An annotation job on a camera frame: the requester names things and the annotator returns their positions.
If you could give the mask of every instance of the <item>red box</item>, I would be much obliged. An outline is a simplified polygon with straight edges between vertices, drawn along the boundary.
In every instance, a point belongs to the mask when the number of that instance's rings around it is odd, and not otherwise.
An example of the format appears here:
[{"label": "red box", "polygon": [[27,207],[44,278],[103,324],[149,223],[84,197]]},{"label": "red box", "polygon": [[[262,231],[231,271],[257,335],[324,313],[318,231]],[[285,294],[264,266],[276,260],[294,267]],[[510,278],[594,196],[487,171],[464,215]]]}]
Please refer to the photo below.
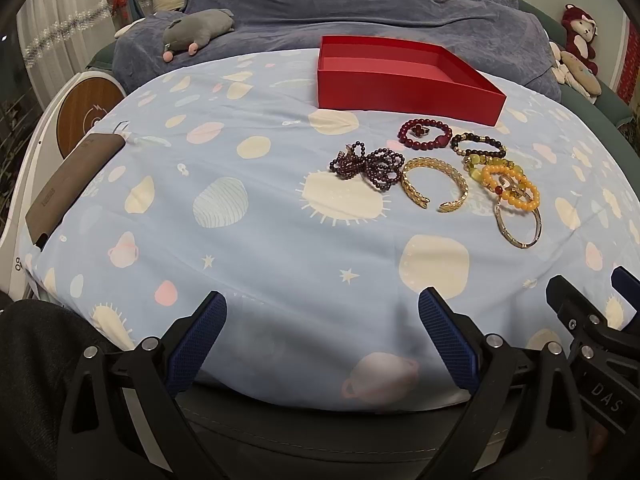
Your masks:
[{"label": "red box", "polygon": [[494,126],[507,97],[446,48],[369,36],[323,36],[318,105],[451,117]]}]

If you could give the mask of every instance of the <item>bracelet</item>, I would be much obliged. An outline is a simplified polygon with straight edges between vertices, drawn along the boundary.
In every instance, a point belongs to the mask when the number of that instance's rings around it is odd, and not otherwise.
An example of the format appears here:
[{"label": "bracelet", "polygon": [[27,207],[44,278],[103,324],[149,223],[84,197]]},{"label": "bracelet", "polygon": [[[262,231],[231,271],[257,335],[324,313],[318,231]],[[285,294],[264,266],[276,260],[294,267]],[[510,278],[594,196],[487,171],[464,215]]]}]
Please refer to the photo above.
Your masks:
[{"label": "bracelet", "polygon": [[364,142],[347,144],[346,153],[339,152],[338,156],[329,163],[329,171],[347,180],[359,173],[364,173],[369,181],[380,191],[387,191],[400,180],[400,169],[404,164],[404,156],[389,148],[380,148],[365,156]]},{"label": "bracelet", "polygon": [[[509,189],[511,190],[511,192],[515,195],[517,195],[518,200],[520,200],[520,197],[523,196],[525,198],[527,198],[528,200],[532,200],[531,197],[525,193],[524,191],[518,189],[515,186],[515,183],[513,180],[511,180],[508,176],[504,176],[501,175],[500,176],[500,182],[502,184],[504,184],[505,180],[509,180],[510,181],[510,186]],[[529,249],[531,246],[535,245],[535,243],[540,239],[540,235],[542,234],[542,219],[540,218],[540,211],[538,211],[538,208],[535,208],[533,210],[533,216],[536,219],[536,233],[534,235],[533,241],[529,244],[523,244],[522,242],[517,241],[513,235],[511,235],[510,232],[507,231],[507,227],[504,225],[504,221],[502,220],[502,215],[500,213],[500,203],[502,202],[502,200],[500,199],[500,197],[498,197],[498,200],[496,201],[495,205],[494,205],[494,215],[495,215],[495,219],[498,222],[498,229],[500,230],[500,233],[502,234],[502,236],[504,238],[506,238],[506,240],[513,246],[519,248],[519,249]]]},{"label": "bracelet", "polygon": [[[409,130],[411,130],[418,138],[428,134],[429,129],[424,129],[423,126],[439,128],[444,132],[444,134],[437,136],[434,140],[430,140],[429,142],[418,142],[417,140],[407,139],[406,134]],[[434,148],[446,148],[447,144],[451,140],[452,134],[453,130],[448,124],[445,124],[442,121],[435,121],[434,119],[411,119],[400,127],[400,131],[398,132],[398,141],[408,148],[426,151],[433,150]]]},{"label": "bracelet", "polygon": [[[492,173],[506,174],[512,179],[517,180],[518,184],[524,184],[525,188],[528,187],[532,194],[530,202],[523,202],[520,200],[521,196],[528,196],[524,194],[523,190],[517,189],[516,187],[513,187],[513,189],[511,189],[511,187],[503,189],[502,186],[499,186],[492,178]],[[522,209],[523,211],[534,211],[538,206],[540,206],[540,193],[538,192],[538,188],[534,186],[526,176],[517,173],[513,168],[507,168],[506,166],[485,166],[482,168],[482,182],[496,195],[498,195],[500,200],[506,200],[510,205],[513,205],[518,209]]]},{"label": "bracelet", "polygon": [[440,208],[438,211],[440,213],[450,213],[460,208],[460,206],[466,200],[466,197],[469,194],[469,187],[466,184],[465,178],[446,162],[438,160],[437,158],[429,158],[425,156],[419,156],[417,158],[412,158],[409,160],[402,168],[402,173],[400,173],[400,184],[402,185],[402,189],[407,193],[408,197],[414,201],[417,205],[419,205],[423,209],[427,209],[429,205],[429,199],[423,195],[421,195],[409,182],[406,174],[412,170],[413,168],[433,168],[434,170],[442,171],[443,173],[448,174],[453,181],[458,184],[460,188],[460,198],[455,200],[454,202],[445,202],[440,204]]},{"label": "bracelet", "polygon": [[[473,142],[485,142],[490,144],[491,146],[495,146],[498,148],[497,152],[484,152],[483,150],[463,150],[459,148],[458,145],[463,140],[472,140]],[[507,154],[507,148],[504,147],[504,144],[499,140],[492,139],[491,137],[481,137],[472,133],[464,133],[461,135],[456,135],[451,139],[451,149],[456,152],[458,155],[484,155],[487,156],[495,156],[498,158],[503,158]]]},{"label": "bracelet", "polygon": [[[473,153],[472,155],[465,155],[465,158],[462,159],[463,167],[466,171],[468,171],[469,176],[482,184],[482,171],[476,168],[476,164],[487,164],[489,166],[505,166],[514,170],[516,173],[524,175],[523,169],[518,166],[512,160],[507,160],[506,158],[498,158],[496,156],[485,156],[485,155],[477,155]],[[518,184],[521,190],[525,190],[526,186],[522,183]]]}]

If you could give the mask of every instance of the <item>black beaded bracelet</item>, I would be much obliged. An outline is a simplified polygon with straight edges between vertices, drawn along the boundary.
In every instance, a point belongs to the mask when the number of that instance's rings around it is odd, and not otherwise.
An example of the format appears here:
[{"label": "black beaded bracelet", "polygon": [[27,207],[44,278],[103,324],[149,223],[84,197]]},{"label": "black beaded bracelet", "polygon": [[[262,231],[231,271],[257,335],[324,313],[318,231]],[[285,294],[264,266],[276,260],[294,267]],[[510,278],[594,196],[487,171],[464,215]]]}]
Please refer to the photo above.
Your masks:
[{"label": "black beaded bracelet", "polygon": [[[429,142],[420,142],[419,140],[407,138],[406,134],[409,131],[419,139],[428,134],[429,128],[425,128],[424,126],[439,128],[444,133]],[[436,121],[434,119],[411,119],[400,127],[400,131],[398,132],[398,141],[406,147],[413,148],[414,150],[433,150],[434,148],[445,148],[451,139],[452,133],[452,129],[449,125],[442,121]]]},{"label": "black beaded bracelet", "polygon": [[[485,142],[498,148],[497,152],[486,152],[483,150],[463,150],[459,148],[458,145],[463,140],[472,140],[473,142]],[[507,155],[507,148],[505,148],[504,144],[499,140],[492,139],[491,137],[481,137],[472,133],[464,133],[462,135],[456,135],[451,139],[451,149],[456,152],[458,155],[467,156],[467,155],[484,155],[484,156],[495,156],[497,158],[504,158]]]}]

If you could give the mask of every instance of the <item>red teddy bear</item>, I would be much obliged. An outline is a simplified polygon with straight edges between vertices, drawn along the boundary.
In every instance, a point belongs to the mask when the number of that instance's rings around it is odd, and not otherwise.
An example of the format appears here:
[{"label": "red teddy bear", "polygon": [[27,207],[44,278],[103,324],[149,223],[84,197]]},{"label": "red teddy bear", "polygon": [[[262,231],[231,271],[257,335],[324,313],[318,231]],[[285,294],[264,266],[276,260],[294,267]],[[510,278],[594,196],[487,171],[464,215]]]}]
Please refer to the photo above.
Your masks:
[{"label": "red teddy bear", "polygon": [[591,42],[598,35],[598,26],[594,19],[579,7],[569,4],[565,9],[562,16],[562,26],[567,33],[565,49],[584,63],[593,75],[598,75],[598,66],[591,61],[596,57]]}]

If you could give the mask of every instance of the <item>orange beaded bracelet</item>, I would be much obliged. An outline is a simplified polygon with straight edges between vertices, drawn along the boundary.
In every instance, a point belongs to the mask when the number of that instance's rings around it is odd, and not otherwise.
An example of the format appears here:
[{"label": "orange beaded bracelet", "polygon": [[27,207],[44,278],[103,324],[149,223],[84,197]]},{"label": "orange beaded bracelet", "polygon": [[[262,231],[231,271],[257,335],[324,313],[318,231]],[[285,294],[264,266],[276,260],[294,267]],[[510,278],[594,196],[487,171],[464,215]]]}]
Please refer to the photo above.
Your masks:
[{"label": "orange beaded bracelet", "polygon": [[[502,173],[509,175],[512,179],[517,180],[519,183],[524,184],[531,191],[531,202],[523,202],[519,196],[513,196],[508,190],[503,190],[502,186],[492,178],[492,173]],[[502,200],[506,200],[510,205],[523,211],[533,211],[540,205],[540,193],[538,188],[534,186],[526,176],[519,174],[517,171],[507,168],[506,166],[485,166],[482,168],[482,182],[496,195],[500,196]]]}]

